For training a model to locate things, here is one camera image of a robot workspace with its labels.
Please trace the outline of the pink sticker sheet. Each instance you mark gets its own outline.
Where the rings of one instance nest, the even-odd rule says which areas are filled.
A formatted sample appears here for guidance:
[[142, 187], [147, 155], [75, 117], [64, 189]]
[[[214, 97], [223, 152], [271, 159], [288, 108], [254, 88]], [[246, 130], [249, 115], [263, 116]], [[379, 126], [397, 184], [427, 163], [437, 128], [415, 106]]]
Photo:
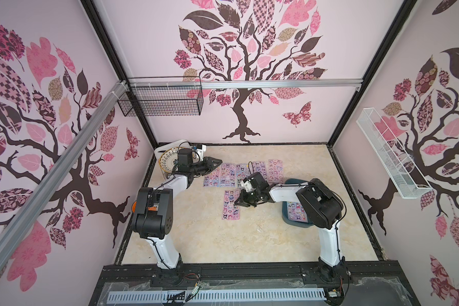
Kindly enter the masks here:
[[221, 169], [218, 167], [208, 175], [204, 176], [203, 187], [219, 187], [220, 186]]
[[236, 171], [237, 166], [234, 163], [223, 163], [220, 171], [219, 186], [220, 187], [235, 187], [236, 186]]
[[269, 159], [267, 177], [271, 183], [284, 182], [284, 163], [282, 160]]

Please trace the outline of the teal plastic storage box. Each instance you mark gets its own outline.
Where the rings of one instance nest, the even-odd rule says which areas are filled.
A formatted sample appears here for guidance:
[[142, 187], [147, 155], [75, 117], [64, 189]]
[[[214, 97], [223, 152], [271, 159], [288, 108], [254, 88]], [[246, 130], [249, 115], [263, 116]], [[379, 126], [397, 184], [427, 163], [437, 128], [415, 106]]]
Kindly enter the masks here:
[[301, 204], [297, 202], [282, 202], [282, 218], [286, 224], [299, 228], [310, 228], [314, 225], [308, 220], [307, 214]]

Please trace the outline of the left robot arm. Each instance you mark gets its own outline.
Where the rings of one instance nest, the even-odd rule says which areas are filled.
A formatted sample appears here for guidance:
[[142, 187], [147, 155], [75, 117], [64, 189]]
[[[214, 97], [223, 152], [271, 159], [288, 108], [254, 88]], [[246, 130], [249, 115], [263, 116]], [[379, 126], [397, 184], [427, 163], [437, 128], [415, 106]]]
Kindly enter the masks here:
[[173, 200], [187, 190], [196, 177], [211, 174], [223, 164], [220, 159], [206, 156], [193, 161], [194, 150], [177, 150], [177, 160], [168, 178], [158, 187], [139, 189], [133, 208], [131, 227], [139, 237], [148, 242], [157, 259], [157, 267], [177, 270], [182, 264], [170, 232], [173, 226]]

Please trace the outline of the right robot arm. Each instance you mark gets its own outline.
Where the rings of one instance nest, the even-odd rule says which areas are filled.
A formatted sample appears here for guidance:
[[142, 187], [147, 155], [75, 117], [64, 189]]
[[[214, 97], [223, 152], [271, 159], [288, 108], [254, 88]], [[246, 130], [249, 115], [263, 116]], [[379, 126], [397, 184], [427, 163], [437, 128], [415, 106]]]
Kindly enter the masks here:
[[261, 173], [256, 172], [244, 178], [240, 185], [242, 190], [235, 204], [241, 207], [277, 202], [300, 204], [307, 220], [318, 228], [319, 260], [330, 268], [342, 262], [339, 229], [346, 214], [346, 206], [339, 195], [321, 180], [313, 178], [307, 182], [270, 184]]

